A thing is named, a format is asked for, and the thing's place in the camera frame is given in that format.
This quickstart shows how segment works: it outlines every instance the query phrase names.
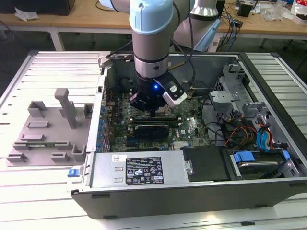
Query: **aluminum extrusion table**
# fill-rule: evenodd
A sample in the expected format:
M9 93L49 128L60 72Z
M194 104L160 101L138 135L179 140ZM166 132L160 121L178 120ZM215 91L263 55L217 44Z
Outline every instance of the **aluminum extrusion table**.
M248 54L277 98L307 136L306 86L278 57ZM59 106L57 87L70 91L75 106L93 103L100 69L98 52L39 52L29 55L0 99L1 156L28 117L31 100ZM251 85L259 100L261 95ZM6 167L0 160L0 229L298 229L307 227L307 193L274 207L115 220L90 219L71 198L70 167ZM243 226L242 222L255 225Z

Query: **table leg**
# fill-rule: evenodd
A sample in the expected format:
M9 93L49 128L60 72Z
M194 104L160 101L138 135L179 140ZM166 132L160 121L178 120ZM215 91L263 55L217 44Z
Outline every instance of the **table leg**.
M0 30L0 40L6 40L6 35L3 30Z
M209 48L208 52L215 53L217 50L217 47L219 46L219 42L221 38L223 37L223 33L216 33Z
M51 39L53 41L56 51L65 51L61 35L58 31L50 31Z
M261 41L259 42L258 46L259 46L260 48L262 48L262 47L264 46L264 43L265 43L266 41L267 41L266 38L261 39Z

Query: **wooden table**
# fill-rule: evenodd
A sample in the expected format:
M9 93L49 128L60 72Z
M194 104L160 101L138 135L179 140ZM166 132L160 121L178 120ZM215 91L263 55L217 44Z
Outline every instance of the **wooden table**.
M229 4L234 0L226 1L226 8L234 19L243 21L239 37L272 38L272 39L307 39L307 26L284 19L283 21L266 22L260 14L250 14L248 18L237 16L237 11ZM69 16L39 15L39 19L24 22L13 14L0 14L0 19L12 30L46 31L51 34L57 51L64 50L60 32L80 33L115 33L130 34L129 16L121 12L106 12L95 7L96 0L76 0ZM0 23L0 30L6 28ZM222 20L214 41L228 31L228 23Z

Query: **power supply label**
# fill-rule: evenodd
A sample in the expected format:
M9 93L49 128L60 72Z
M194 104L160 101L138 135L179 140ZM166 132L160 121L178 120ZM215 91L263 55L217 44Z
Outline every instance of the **power supply label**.
M126 184L164 184L161 157L126 158Z

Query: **motherboard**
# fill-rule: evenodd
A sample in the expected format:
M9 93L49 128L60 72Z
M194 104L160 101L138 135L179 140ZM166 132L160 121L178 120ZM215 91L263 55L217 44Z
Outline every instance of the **motherboard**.
M186 100L176 108L166 105L150 117L130 106L129 97L127 93L108 93L105 123L111 152L179 150L210 144L199 117L200 98ZM97 151L103 151L102 144L97 145Z

